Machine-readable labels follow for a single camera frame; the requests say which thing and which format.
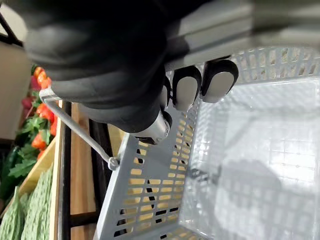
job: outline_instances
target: robotic hand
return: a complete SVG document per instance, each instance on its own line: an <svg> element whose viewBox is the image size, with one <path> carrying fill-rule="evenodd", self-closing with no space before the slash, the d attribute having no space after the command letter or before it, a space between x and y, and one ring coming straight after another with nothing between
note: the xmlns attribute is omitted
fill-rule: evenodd
<svg viewBox="0 0 320 240"><path fill-rule="evenodd" d="M172 120L165 112L170 98L179 111L188 111L199 92L204 101L215 103L238 77L236 65L225 58L207 62L203 76L189 66L176 70L171 82L166 77L165 29L204 2L28 0L9 5L29 30L28 56L52 79L51 88L40 95L68 126L84 134L51 100L79 103L90 119L156 145L170 130Z"/></svg>

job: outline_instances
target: basket mesh side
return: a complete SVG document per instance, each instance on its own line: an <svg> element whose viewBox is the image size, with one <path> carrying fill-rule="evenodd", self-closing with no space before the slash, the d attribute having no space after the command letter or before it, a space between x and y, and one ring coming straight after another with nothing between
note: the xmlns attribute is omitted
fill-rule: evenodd
<svg viewBox="0 0 320 240"><path fill-rule="evenodd" d="M182 239L197 239L191 233L159 229L178 222L198 108L198 100L187 115L170 106L171 131L157 146L132 136L122 143L120 167L111 177L104 201L107 211L97 226L100 239L142 239L152 230L161 234L146 239L180 239L181 234Z"/></svg>
<svg viewBox="0 0 320 240"><path fill-rule="evenodd" d="M312 48L266 47L232 56L239 69L238 84L283 81L318 76L320 55Z"/></svg>

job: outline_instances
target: green vegetable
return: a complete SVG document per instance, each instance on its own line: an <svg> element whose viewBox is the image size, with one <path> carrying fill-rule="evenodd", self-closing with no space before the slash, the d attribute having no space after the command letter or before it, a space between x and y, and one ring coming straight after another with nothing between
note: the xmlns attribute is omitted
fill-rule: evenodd
<svg viewBox="0 0 320 240"><path fill-rule="evenodd" d="M17 158L18 158L18 152L20 150L20 147L15 146L6 159L4 160L2 171L1 171L1 179L4 180L6 176L8 176L10 169L13 168L16 164Z"/></svg>
<svg viewBox="0 0 320 240"><path fill-rule="evenodd" d="M39 97L39 92L38 92L38 91L32 91L32 92L31 92L31 96L32 96L32 97L35 97L35 99L34 99L33 102L32 102L32 106L33 106L34 108L39 107L39 105L42 104L42 101L41 101L41 99L40 99L40 97Z"/></svg>
<svg viewBox="0 0 320 240"><path fill-rule="evenodd" d="M10 176L10 169L15 166L16 163L21 162L21 157L19 156L20 147L14 147L7 158L5 159L3 169L1 172L1 183L0 183L0 199L8 200L15 191L15 186L17 186L22 180L21 177Z"/></svg>
<svg viewBox="0 0 320 240"><path fill-rule="evenodd" d="M42 173L32 194L21 240L48 240L53 166Z"/></svg>
<svg viewBox="0 0 320 240"><path fill-rule="evenodd" d="M50 143L50 136L51 136L50 129L46 129L46 130L41 131L41 137L47 145Z"/></svg>
<svg viewBox="0 0 320 240"><path fill-rule="evenodd" d="M27 216L28 208L29 208L29 196L27 193L23 194L22 197L20 197L20 204L24 213L24 216Z"/></svg>
<svg viewBox="0 0 320 240"><path fill-rule="evenodd" d="M40 151L32 147L31 144L26 144L20 149L18 155L21 157L21 159L37 160L39 152Z"/></svg>
<svg viewBox="0 0 320 240"><path fill-rule="evenodd" d="M37 64L33 64L31 67L31 76L35 73L36 68L38 67Z"/></svg>
<svg viewBox="0 0 320 240"><path fill-rule="evenodd" d="M37 160L23 159L22 163L18 163L10 169L9 176L13 176L15 178L27 176L36 162Z"/></svg>
<svg viewBox="0 0 320 240"><path fill-rule="evenodd" d="M1 240L20 240L24 229L25 216L21 207L18 187L14 190L13 202L4 214L0 226Z"/></svg>
<svg viewBox="0 0 320 240"><path fill-rule="evenodd" d="M45 118L41 118L37 115L28 117L20 130L17 131L17 135L14 140L14 144L23 147L25 144L30 144L38 134L39 130L49 129L49 122Z"/></svg>

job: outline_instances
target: green leafy vegetable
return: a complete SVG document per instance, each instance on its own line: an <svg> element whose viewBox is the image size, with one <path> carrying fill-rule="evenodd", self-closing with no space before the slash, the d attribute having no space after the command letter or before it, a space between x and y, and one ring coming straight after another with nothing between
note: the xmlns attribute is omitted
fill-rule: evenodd
<svg viewBox="0 0 320 240"><path fill-rule="evenodd" d="M39 150L32 147L31 144L24 145L24 147L22 147L18 152L18 155L22 159L26 159L26 160L37 160L38 154L39 154Z"/></svg>
<svg viewBox="0 0 320 240"><path fill-rule="evenodd" d="M48 145L50 143L50 130L46 129L46 130L42 130L41 131L41 137L42 140Z"/></svg>
<svg viewBox="0 0 320 240"><path fill-rule="evenodd" d="M37 64L33 64L32 67L31 67L31 76L34 74L36 68L38 67Z"/></svg>
<svg viewBox="0 0 320 240"><path fill-rule="evenodd" d="M13 176L15 178L27 176L36 162L36 160L23 159L22 163L18 163L10 169L9 176Z"/></svg>
<svg viewBox="0 0 320 240"><path fill-rule="evenodd" d="M26 120L25 125L19 131L19 133L33 133L39 131L39 129L44 129L48 125L48 121L42 117L33 116Z"/></svg>
<svg viewBox="0 0 320 240"><path fill-rule="evenodd" d="M38 91L32 91L31 92L31 96L35 97L33 102L32 102L32 106L37 108L39 107L39 105L42 103L40 97L39 97L39 92Z"/></svg>

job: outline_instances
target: basket bottom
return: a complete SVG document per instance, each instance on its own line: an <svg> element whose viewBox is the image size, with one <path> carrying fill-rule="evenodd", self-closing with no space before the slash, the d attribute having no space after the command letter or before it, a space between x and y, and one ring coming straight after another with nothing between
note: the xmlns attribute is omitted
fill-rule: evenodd
<svg viewBox="0 0 320 240"><path fill-rule="evenodd" d="M319 86L238 85L201 104L179 213L190 238L175 239L320 238Z"/></svg>

